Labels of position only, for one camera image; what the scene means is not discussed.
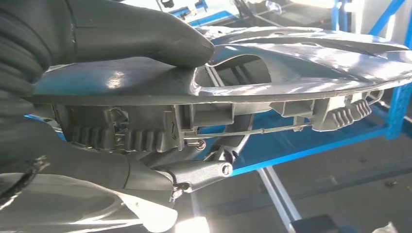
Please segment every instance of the metal clamp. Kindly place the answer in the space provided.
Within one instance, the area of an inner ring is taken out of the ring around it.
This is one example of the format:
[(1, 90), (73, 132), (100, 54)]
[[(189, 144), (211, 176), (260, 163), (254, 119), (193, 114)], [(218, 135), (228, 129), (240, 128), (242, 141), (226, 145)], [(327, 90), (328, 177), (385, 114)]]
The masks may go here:
[(233, 166), (226, 161), (187, 160), (162, 165), (155, 170), (173, 182), (172, 199), (176, 199), (184, 192), (191, 193), (229, 177), (233, 172)]

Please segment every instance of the black cable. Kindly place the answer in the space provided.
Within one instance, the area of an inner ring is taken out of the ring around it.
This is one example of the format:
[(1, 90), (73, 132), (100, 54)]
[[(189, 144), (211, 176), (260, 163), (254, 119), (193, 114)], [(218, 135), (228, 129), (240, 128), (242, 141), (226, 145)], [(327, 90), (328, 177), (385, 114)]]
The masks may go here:
[(10, 205), (33, 181), (36, 175), (49, 165), (49, 163), (45, 162), (45, 160), (45, 156), (32, 160), (30, 162), (30, 167), (21, 176), (21, 178), (14, 185), (0, 194), (0, 210)]

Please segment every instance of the screw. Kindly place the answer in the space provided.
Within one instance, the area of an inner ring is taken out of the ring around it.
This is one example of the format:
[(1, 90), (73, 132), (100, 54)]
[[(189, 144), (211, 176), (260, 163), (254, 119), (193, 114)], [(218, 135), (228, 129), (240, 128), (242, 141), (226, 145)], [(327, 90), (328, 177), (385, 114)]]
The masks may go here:
[(230, 164), (223, 165), (223, 167), (222, 167), (223, 175), (228, 176), (228, 175), (232, 174), (232, 171), (233, 171), (233, 168)]
[(389, 188), (392, 188), (393, 186), (395, 186), (395, 184), (397, 184), (396, 180), (385, 181), (385, 186)]
[(176, 191), (173, 192), (172, 197), (173, 197), (174, 199), (176, 199), (176, 198), (180, 197), (182, 194), (183, 194), (183, 190), (182, 190), (182, 189), (178, 189), (178, 190), (176, 190)]
[(204, 140), (199, 140), (199, 141), (197, 141), (197, 143), (199, 143), (196, 146), (197, 150), (204, 150), (206, 148), (206, 142)]

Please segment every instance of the metal wire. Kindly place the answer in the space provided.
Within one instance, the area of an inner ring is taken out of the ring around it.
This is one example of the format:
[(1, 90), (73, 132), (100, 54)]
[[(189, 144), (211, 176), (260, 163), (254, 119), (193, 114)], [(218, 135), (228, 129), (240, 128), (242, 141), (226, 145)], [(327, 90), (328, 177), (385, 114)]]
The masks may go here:
[(189, 135), (184, 136), (184, 139), (201, 139), (201, 138), (214, 138), (214, 137), (228, 137), (228, 136), (239, 136), (239, 135), (252, 135), (252, 134), (264, 134), (264, 133), (273, 133), (285, 130), (293, 130), (296, 128), (304, 128), (311, 126), (311, 123), (300, 124), (300, 125), (289, 125), (283, 127), (276, 127), (270, 129), (258, 129), (258, 130), (249, 130), (249, 131), (240, 131), (240, 132), (223, 132), (223, 133), (206, 133), (198, 135)]
[(30, 167), (21, 176), (21, 178), (13, 184), (10, 188), (0, 194), (0, 210), (9, 206), (22, 192), (29, 186), (36, 175), (49, 165), (46, 162), (46, 157), (41, 156), (30, 162)]

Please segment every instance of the hole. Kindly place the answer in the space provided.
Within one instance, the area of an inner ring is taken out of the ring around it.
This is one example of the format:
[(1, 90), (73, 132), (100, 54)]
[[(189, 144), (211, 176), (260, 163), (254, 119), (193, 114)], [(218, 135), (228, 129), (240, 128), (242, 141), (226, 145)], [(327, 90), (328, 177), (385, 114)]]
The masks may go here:
[(225, 86), (270, 83), (269, 70), (262, 59), (254, 55), (233, 58), (216, 70)]

